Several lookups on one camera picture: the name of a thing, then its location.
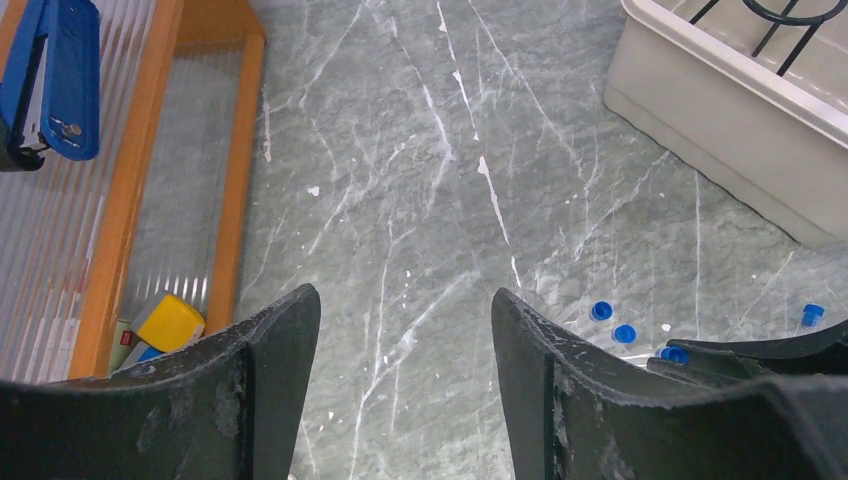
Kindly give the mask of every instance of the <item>screw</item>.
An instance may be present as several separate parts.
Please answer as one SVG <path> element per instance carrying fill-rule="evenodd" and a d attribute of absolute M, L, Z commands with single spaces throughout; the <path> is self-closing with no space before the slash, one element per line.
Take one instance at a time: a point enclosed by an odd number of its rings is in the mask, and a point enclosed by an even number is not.
<path fill-rule="evenodd" d="M 62 133 L 64 133 L 66 137 L 79 137 L 82 135 L 82 128 L 80 128 L 80 126 L 76 123 L 72 123 L 62 127 Z"/>

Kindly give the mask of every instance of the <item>marble table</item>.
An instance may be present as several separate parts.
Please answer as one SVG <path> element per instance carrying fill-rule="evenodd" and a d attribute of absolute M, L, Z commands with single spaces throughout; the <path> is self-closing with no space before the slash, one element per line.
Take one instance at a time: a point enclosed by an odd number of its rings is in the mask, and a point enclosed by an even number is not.
<path fill-rule="evenodd" d="M 802 333 L 807 302 L 846 318 L 846 247 L 795 243 L 604 108 L 616 0 L 262 16 L 239 316 L 301 283 L 321 294 L 299 479 L 512 478 L 499 287 L 640 364 L 672 337 Z M 597 300 L 610 322 L 590 320 Z"/>

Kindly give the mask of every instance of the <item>beige plastic bin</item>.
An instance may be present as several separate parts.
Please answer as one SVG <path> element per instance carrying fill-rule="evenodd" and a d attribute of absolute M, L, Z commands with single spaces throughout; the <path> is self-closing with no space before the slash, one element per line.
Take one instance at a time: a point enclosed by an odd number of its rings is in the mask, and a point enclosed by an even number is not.
<path fill-rule="evenodd" d="M 805 29 L 781 26 L 753 59 L 770 23 L 721 0 L 689 24 L 705 3 L 622 0 L 607 106 L 796 240 L 848 239 L 848 9 L 779 77 Z M 799 3 L 793 16 L 833 6 Z"/>

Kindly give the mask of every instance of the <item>wooden frame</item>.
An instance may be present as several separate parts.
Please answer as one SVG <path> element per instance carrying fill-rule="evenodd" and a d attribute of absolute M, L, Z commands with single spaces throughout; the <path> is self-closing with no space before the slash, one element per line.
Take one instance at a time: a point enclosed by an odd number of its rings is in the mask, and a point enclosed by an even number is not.
<path fill-rule="evenodd" d="M 27 0 L 11 0 L 0 22 L 0 74 Z M 175 55 L 240 42 L 243 61 L 224 184 L 224 201 L 211 279 L 206 333 L 232 318 L 241 260 L 253 129 L 265 32 L 247 0 L 158 0 L 121 139 L 100 231 L 89 269 L 69 377 L 103 376 L 136 233 L 147 170 Z"/>

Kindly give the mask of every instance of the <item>red object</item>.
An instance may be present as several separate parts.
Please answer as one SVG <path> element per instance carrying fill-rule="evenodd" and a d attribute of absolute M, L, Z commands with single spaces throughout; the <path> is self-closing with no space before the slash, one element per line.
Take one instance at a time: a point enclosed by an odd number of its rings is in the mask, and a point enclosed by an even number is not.
<path fill-rule="evenodd" d="M 129 330 L 124 330 L 124 333 L 121 334 L 121 345 L 125 347 L 130 346 L 132 343 L 132 332 Z"/>

